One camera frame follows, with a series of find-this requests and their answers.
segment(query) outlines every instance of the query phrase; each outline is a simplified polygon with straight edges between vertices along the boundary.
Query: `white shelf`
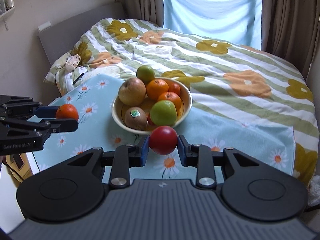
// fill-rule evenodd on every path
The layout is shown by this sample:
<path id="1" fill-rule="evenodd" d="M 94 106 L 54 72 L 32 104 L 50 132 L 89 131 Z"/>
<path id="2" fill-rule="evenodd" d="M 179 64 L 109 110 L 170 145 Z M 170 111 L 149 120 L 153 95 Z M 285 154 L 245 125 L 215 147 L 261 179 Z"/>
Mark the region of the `white shelf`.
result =
<path id="1" fill-rule="evenodd" d="M 13 7 L 13 8 L 11 8 L 10 10 L 6 11 L 4 14 L 1 14 L 1 15 L 0 15 L 0 21 L 4 21 L 4 24 L 5 24 L 5 27 L 7 28 L 7 30 L 9 30 L 9 29 L 8 29 L 8 26 L 7 26 L 7 18 L 8 18 L 9 16 L 11 16 L 12 14 L 14 14 L 14 10 L 15 10 L 15 9 L 16 9 L 16 8 Z"/>

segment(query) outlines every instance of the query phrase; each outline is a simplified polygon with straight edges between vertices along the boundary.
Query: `light blue curtain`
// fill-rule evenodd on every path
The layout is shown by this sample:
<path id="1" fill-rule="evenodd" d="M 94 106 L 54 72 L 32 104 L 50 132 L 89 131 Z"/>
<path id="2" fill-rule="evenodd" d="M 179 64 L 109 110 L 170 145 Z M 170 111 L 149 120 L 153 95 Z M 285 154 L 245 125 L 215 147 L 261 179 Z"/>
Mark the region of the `light blue curtain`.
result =
<path id="1" fill-rule="evenodd" d="M 164 27 L 261 48 L 262 0 L 164 0 Z"/>

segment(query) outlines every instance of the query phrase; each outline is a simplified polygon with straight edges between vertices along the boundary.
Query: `cream-colored bowl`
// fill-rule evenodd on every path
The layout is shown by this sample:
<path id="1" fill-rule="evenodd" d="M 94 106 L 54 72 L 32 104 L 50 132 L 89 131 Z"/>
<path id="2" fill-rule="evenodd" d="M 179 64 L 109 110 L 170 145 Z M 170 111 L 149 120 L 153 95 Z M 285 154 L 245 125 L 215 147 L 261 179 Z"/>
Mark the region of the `cream-colored bowl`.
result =
<path id="1" fill-rule="evenodd" d="M 190 110 L 191 110 L 191 107 L 192 107 L 192 96 L 191 96 L 191 93 L 190 91 L 188 90 L 188 88 L 176 81 L 176 80 L 173 80 L 171 78 L 164 78 L 164 77 L 160 77 L 160 79 L 163 79 L 167 82 L 168 85 L 171 85 L 172 83 L 176 83 L 180 86 L 180 90 L 181 90 L 181 93 L 180 93 L 180 97 L 181 97 L 181 100 L 182 100 L 182 106 L 181 106 L 181 109 L 178 113 L 178 119 L 177 121 L 175 122 L 174 125 L 172 125 L 172 127 L 176 127 L 177 125 L 179 125 L 186 117 L 187 115 L 189 114 Z M 149 113 L 150 111 L 150 108 L 154 105 L 155 101 L 152 101 L 150 100 L 147 96 L 146 96 L 146 99 L 143 101 L 143 103 L 138 106 L 140 107 L 143 111 L 146 112 L 146 114 Z M 125 124 L 124 124 L 124 116 L 125 116 L 125 112 L 130 108 L 130 106 L 126 106 L 124 105 L 119 97 L 117 96 L 116 99 L 113 101 L 113 104 L 112 104 L 112 108 L 111 108 L 111 114 L 112 114 L 112 117 L 113 119 L 115 120 L 115 122 L 123 129 L 125 129 L 126 131 L 128 132 L 132 132 L 134 134 L 150 134 L 155 128 L 156 126 L 151 126 L 149 124 L 147 124 L 147 127 L 146 127 L 146 130 L 145 131 L 140 131 L 140 130 L 135 130 L 135 129 L 131 129 L 129 127 L 127 127 Z"/>

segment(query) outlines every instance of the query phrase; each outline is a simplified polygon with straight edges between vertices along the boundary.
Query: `green and white sticker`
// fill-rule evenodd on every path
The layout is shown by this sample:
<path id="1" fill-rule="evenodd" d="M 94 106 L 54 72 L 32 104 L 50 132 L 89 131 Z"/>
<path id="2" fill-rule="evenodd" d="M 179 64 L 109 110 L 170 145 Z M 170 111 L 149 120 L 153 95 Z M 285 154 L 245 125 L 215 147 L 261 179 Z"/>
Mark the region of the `green and white sticker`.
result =
<path id="1" fill-rule="evenodd" d="M 140 116 L 140 112 L 137 109 L 131 110 L 130 114 L 131 114 L 132 117 Z"/>

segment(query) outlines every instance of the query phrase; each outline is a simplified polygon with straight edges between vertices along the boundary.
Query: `bowl rim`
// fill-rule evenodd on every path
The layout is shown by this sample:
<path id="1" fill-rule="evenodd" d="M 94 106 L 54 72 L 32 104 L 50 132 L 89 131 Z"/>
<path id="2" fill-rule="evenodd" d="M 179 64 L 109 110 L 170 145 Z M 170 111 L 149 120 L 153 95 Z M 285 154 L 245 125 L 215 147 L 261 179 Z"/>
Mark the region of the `bowl rim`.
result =
<path id="1" fill-rule="evenodd" d="M 190 107 L 187 108 L 187 110 L 182 114 L 182 117 L 174 123 L 173 126 L 171 126 L 172 128 L 175 128 L 176 126 L 178 126 L 182 121 L 184 121 L 184 119 L 187 117 L 187 115 L 189 114 L 191 108 L 192 108 L 192 95 L 191 95 L 191 92 L 189 91 L 189 89 L 184 85 L 182 84 L 181 82 L 175 80 L 175 79 L 172 79 L 172 78 L 167 78 L 167 77 L 156 77 L 155 79 L 166 79 L 166 80 L 170 80 L 170 81 L 173 81 L 175 83 L 177 83 L 179 86 L 183 87 L 186 91 L 187 91 L 187 94 L 188 94 L 188 97 L 189 97 L 189 100 L 190 100 Z M 139 135 L 146 135 L 146 134 L 150 134 L 152 133 L 152 131 L 141 131 L 141 130 L 135 130 L 135 129 L 132 129 L 132 128 L 129 128 L 127 126 L 125 126 L 119 119 L 118 115 L 116 114 L 116 108 L 115 108 L 115 103 L 116 103 L 116 100 L 118 99 L 118 95 L 116 96 L 116 98 L 113 100 L 112 102 L 112 106 L 111 106 L 111 115 L 112 115 L 112 118 L 113 120 L 116 122 L 117 125 L 119 125 L 122 129 L 128 131 L 128 132 L 131 132 L 131 133 L 134 133 L 134 134 L 139 134 Z"/>

